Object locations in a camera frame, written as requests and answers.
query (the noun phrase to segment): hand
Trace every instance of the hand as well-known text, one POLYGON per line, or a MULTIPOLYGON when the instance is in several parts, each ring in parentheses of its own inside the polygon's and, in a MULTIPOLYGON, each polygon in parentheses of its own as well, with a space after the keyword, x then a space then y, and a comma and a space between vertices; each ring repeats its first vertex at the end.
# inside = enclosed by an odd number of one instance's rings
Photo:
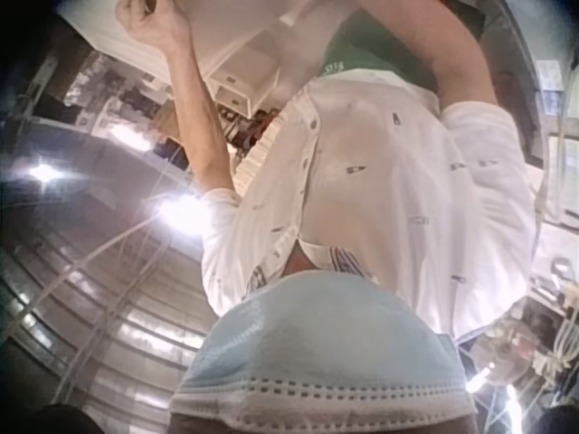
POLYGON ((117 19, 135 40, 160 50, 167 58, 193 49, 191 25, 176 0, 157 0, 153 13, 146 0, 119 0, 117 19))

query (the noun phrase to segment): surgical mask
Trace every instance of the surgical mask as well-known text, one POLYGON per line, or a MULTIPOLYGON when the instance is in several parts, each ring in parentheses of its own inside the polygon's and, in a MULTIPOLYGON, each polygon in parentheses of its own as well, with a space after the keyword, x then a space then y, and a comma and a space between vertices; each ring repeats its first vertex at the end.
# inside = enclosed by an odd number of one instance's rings
POLYGON ((409 429, 475 412, 459 356, 394 294, 307 271, 215 324, 171 411, 250 432, 409 429))

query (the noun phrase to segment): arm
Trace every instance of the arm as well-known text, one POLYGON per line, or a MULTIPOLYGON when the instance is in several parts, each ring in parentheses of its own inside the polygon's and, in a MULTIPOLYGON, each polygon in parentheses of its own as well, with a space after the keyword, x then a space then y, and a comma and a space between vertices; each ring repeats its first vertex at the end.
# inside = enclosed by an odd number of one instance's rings
POLYGON ((157 0, 152 14, 146 0, 119 0, 117 17, 133 38, 166 57, 182 145, 202 190, 233 190, 225 137, 199 72, 189 21, 175 0, 157 0))
POLYGON ((360 0, 360 4, 431 68, 442 109, 462 101, 497 104, 477 41, 440 0, 360 0))

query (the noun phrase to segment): white shirt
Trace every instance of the white shirt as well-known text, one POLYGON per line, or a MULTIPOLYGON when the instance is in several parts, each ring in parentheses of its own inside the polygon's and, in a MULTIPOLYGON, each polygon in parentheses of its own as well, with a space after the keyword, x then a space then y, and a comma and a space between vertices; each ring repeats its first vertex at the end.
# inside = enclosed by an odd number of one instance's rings
POLYGON ((203 281, 219 316, 280 277, 296 241, 321 269, 331 248, 455 338, 527 293, 535 218, 513 118, 438 100, 392 72, 311 81, 242 199, 204 196, 203 281))

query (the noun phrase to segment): person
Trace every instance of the person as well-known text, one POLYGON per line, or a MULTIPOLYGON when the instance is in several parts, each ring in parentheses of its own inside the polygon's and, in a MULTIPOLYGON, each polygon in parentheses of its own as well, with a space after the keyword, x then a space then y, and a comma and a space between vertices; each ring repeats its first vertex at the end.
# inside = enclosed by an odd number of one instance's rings
POLYGON ((454 345, 526 294, 517 127, 441 2, 359 3, 241 198, 189 20, 174 0, 119 2, 168 63, 221 316, 171 433, 476 432, 454 345))

